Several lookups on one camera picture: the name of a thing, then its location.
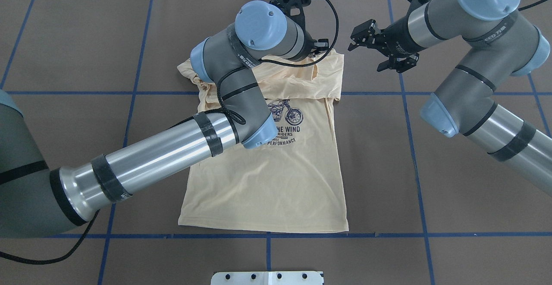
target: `table surface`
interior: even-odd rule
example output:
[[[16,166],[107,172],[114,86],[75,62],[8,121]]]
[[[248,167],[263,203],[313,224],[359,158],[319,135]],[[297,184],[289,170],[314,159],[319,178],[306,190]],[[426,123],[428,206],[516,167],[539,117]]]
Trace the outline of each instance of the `table surface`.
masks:
[[[196,112],[176,66],[249,0],[0,0],[0,82],[51,168],[77,166]],[[69,259],[0,261],[6,284],[209,284],[215,271],[318,270],[326,284],[550,284],[552,198],[420,107],[469,47],[449,40],[418,67],[377,73],[376,51],[347,51],[354,26],[403,16],[405,0],[331,0],[345,54],[335,122],[350,232],[272,234],[177,226],[188,171],[103,209]],[[536,0],[522,0],[522,6]],[[552,38],[552,2],[523,14]],[[314,38],[332,36],[322,1],[306,8]],[[497,102],[550,135],[552,61],[511,78]],[[67,252],[84,228],[0,239],[33,259]]]

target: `beige t-shirt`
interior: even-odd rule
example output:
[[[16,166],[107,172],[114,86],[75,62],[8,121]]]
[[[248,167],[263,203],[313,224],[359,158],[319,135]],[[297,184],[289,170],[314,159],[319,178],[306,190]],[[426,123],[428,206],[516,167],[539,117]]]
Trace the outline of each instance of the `beige t-shirt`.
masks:
[[[214,84],[201,81],[189,60],[178,69],[198,85],[199,111],[220,106]],[[193,165],[178,224],[269,232],[347,231],[333,124],[343,55],[332,51],[305,68],[263,63],[253,71],[278,136],[256,149],[239,144]]]

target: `white metal plate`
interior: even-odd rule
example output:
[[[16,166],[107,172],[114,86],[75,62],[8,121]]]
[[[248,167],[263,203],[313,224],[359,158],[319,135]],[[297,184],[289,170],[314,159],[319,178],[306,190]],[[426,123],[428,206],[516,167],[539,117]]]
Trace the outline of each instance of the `white metal plate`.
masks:
[[[317,271],[217,272],[211,285],[324,285],[323,275]]]

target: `robotic arm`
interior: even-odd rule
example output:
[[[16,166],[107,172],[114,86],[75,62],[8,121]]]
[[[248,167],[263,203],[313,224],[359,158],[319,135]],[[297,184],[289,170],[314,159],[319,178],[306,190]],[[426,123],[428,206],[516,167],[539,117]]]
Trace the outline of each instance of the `robotic arm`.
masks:
[[[276,125],[251,68],[269,54],[298,61],[329,52],[327,40],[312,40],[305,30],[302,8],[310,2],[245,4],[235,23],[191,52],[199,77],[217,84],[222,109],[195,114],[81,167],[50,171],[22,112],[0,90],[0,237],[40,237],[71,230],[91,221],[100,208],[126,200],[239,142],[250,149],[276,137]],[[291,16],[292,8],[301,13]]]
[[[418,52],[461,35],[472,49],[430,95],[422,118],[447,137],[463,134],[552,196],[552,139],[491,99],[509,76],[527,75],[550,53],[516,10],[520,0],[414,1],[384,30],[374,20],[357,26],[349,51],[377,49],[389,57],[378,71],[401,73],[416,65]]]

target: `motorcycle graphic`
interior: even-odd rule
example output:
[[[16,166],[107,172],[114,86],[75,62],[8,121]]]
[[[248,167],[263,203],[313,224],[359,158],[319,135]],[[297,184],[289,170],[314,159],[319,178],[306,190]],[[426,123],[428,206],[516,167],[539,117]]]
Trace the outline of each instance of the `motorcycle graphic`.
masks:
[[[303,122],[303,113],[299,108],[291,107],[289,100],[273,100],[268,104],[272,118],[275,122],[282,120],[282,114],[284,113],[284,107],[288,108],[288,112],[285,115],[285,121],[291,125],[299,125]]]

